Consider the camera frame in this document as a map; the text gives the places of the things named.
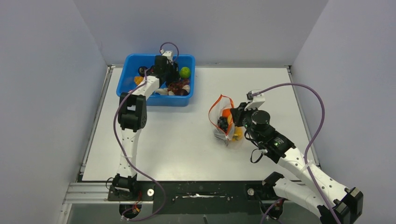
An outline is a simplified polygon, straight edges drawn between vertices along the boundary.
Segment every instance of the orange fruit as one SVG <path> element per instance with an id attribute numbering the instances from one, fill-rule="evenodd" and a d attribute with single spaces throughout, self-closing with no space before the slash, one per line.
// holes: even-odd
<path id="1" fill-rule="evenodd" d="M 231 115 L 230 109 L 224 109 L 223 110 L 223 114 L 222 114 L 223 117 L 228 118 L 228 116 L 230 116 L 230 115 Z"/>
<path id="2" fill-rule="evenodd" d="M 143 81 L 143 77 L 141 76 L 135 76 L 134 81 L 136 83 L 136 85 L 139 85 L 142 81 Z"/>

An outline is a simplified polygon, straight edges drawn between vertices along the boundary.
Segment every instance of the table surface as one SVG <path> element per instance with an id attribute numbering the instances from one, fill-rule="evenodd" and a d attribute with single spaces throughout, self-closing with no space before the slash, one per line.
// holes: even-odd
<path id="1" fill-rule="evenodd" d="M 118 107 L 116 95 L 122 68 L 114 68 L 92 140 L 83 181 L 106 181 L 116 175 L 120 147 L 113 133 L 113 117 Z M 263 180 L 276 171 L 290 180 L 292 173 L 267 157 L 257 164 L 249 161 L 254 145 L 243 140 L 226 147 L 213 136 L 208 111 L 220 94 L 233 99 L 235 106 L 246 102 L 250 90 L 265 89 L 290 82 L 287 69 L 196 68 L 195 90 L 186 107 L 147 108 L 148 121 L 139 138 L 137 167 L 159 181 L 249 181 Z M 265 93 L 260 107 L 271 115 L 271 125 L 304 151 L 308 144 L 303 119 L 291 86 Z M 259 156 L 255 151 L 253 159 Z M 148 180 L 138 175 L 138 180 Z"/>

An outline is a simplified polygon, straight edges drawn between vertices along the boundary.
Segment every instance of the green fruit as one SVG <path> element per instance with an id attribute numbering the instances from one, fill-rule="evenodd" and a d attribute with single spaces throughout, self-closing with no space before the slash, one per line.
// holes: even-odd
<path id="1" fill-rule="evenodd" d="M 180 70 L 180 77 L 181 78 L 189 78 L 191 76 L 191 70 L 187 67 L 182 67 Z"/>

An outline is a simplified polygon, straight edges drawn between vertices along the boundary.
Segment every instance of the yellow fruit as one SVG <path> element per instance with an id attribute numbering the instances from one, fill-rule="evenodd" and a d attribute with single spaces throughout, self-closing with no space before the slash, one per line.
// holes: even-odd
<path id="1" fill-rule="evenodd" d="M 142 81 L 143 81 L 143 77 L 141 76 L 135 76 L 134 81 L 136 83 L 136 85 L 139 85 Z"/>
<path id="2" fill-rule="evenodd" d="M 233 141 L 239 141 L 243 138 L 243 130 L 242 127 L 235 127 Z"/>
<path id="3" fill-rule="evenodd" d="M 231 124 L 232 122 L 233 122 L 233 116 L 230 115 L 230 116 L 228 116 L 228 118 L 227 118 L 227 123 L 228 123 L 228 124 Z"/>

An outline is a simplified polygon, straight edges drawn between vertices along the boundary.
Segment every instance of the white wall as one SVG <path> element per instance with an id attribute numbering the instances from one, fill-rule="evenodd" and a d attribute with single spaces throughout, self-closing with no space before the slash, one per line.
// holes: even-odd
<path id="1" fill-rule="evenodd" d="M 74 0 L 108 64 L 176 43 L 197 64 L 291 65 L 328 0 Z"/>
<path id="2" fill-rule="evenodd" d="M 329 0 L 293 63 L 294 81 L 323 97 L 315 143 L 327 173 L 364 194 L 359 224 L 396 220 L 396 1 Z M 311 132 L 317 100 L 298 91 Z"/>
<path id="3" fill-rule="evenodd" d="M 56 222 L 106 64 L 72 0 L 0 1 L 0 222 Z"/>

